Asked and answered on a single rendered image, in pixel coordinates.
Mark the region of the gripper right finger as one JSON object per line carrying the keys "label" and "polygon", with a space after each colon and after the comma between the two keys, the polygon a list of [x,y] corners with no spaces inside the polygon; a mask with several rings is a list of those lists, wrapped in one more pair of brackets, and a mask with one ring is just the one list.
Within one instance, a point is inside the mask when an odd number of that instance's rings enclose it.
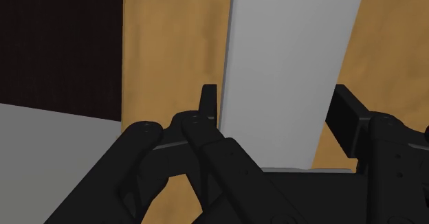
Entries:
{"label": "gripper right finger", "polygon": [[367,177],[367,224],[429,224],[420,163],[423,133],[395,116],[369,111],[345,85],[336,85],[325,120],[356,171]]}

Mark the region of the white flat slab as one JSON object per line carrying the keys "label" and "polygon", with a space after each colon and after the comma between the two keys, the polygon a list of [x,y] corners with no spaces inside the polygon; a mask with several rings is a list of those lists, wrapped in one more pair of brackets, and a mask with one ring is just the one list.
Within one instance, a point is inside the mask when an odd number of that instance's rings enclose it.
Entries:
{"label": "white flat slab", "polygon": [[219,129],[262,168],[309,169],[361,0],[232,0]]}

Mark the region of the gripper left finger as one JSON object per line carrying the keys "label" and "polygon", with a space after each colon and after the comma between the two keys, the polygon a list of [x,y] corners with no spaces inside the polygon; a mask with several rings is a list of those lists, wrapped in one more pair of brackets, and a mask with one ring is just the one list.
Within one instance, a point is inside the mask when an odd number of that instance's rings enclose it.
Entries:
{"label": "gripper left finger", "polygon": [[141,224],[168,179],[186,175],[202,213],[193,224],[303,224],[244,149],[217,129],[217,88],[169,127],[126,128],[44,224]]}

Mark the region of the wooden table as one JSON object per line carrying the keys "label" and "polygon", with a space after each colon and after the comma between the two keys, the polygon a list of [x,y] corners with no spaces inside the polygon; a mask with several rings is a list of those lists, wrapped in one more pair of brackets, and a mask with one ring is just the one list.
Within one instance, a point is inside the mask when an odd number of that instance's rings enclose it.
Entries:
{"label": "wooden table", "polygon": [[[122,124],[168,126],[223,89],[232,0],[124,0]],[[418,131],[429,125],[429,0],[361,0],[336,83]],[[353,168],[323,126],[311,168]]]}

